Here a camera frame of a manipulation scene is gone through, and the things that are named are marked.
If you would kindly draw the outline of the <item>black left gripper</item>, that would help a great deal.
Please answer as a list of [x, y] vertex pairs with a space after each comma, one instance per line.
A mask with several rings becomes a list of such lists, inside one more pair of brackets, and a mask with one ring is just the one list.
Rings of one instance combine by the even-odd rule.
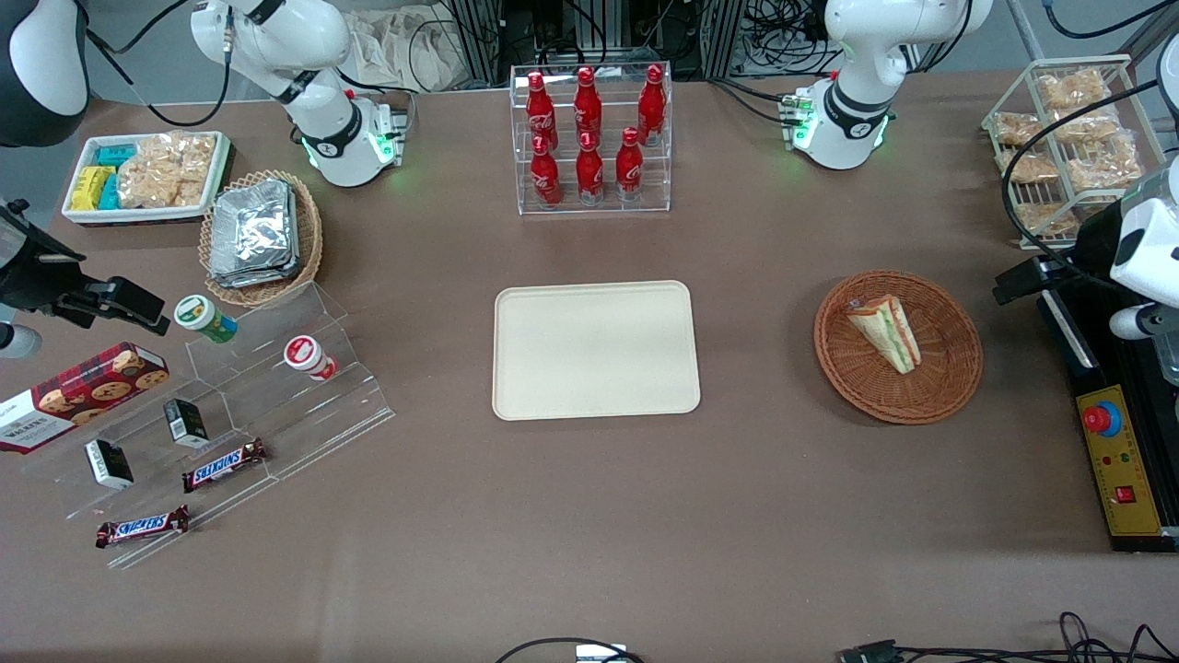
[[999, 273], [993, 288], [997, 306], [1010, 306], [1016, 298], [1032, 297], [1076, 280], [1117, 285], [1111, 271], [1124, 227], [1121, 206], [1111, 203], [1100, 214], [1091, 215], [1079, 227], [1073, 247], [1052, 250], [1049, 260], [1026, 260]]

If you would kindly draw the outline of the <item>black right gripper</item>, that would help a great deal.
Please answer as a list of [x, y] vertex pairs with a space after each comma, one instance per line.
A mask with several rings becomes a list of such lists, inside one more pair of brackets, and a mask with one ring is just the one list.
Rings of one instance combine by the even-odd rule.
[[[94, 280], [85, 276], [80, 268], [86, 256], [29, 223], [24, 216], [27, 206], [26, 201], [4, 202], [1, 206], [4, 306], [68, 320], [83, 329], [91, 328], [98, 316], [126, 320], [154, 335], [166, 334], [171, 320], [164, 314], [163, 298], [121, 276], [93, 283]], [[94, 314], [86, 308], [92, 303], [86, 289], [91, 283]]]

